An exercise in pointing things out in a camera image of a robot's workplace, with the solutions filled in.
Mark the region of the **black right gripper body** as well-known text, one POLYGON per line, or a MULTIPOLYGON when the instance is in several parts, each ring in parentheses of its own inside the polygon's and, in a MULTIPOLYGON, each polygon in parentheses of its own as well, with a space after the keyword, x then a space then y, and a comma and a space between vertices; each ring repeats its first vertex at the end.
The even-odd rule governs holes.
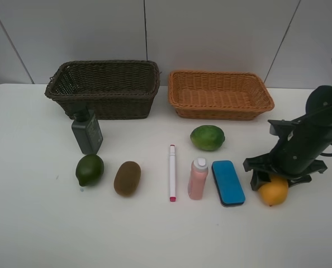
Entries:
POLYGON ((244 160, 245 171, 262 171, 299 179, 313 173, 324 173, 328 167, 316 158, 328 147, 327 138, 279 138, 267 154, 244 160))

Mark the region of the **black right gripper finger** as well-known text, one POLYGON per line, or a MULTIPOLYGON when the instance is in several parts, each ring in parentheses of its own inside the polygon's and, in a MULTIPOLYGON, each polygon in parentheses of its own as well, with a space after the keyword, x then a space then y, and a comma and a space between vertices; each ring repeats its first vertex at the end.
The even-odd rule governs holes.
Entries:
POLYGON ((252 179, 250 181, 250 186, 253 191, 258 191, 259 188, 267 183, 270 183, 269 173, 263 171, 253 170, 252 179))
POLYGON ((305 175, 299 178, 288 178, 288 186, 295 186, 299 184, 309 183, 312 181, 312 178, 310 175, 305 175))

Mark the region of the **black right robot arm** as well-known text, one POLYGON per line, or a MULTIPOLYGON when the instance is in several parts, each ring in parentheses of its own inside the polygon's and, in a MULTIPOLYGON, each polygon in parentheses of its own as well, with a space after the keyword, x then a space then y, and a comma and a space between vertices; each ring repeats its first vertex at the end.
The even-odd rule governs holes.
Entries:
POLYGON ((303 116, 291 121, 269 120, 269 124, 270 134, 278 137, 275 147, 243 163, 244 170, 253 173, 253 191, 270 182, 272 175, 279 175, 292 187, 309 183, 311 174, 327 170, 317 157, 332 157, 325 153, 332 146, 332 86, 319 86, 309 95, 303 116))

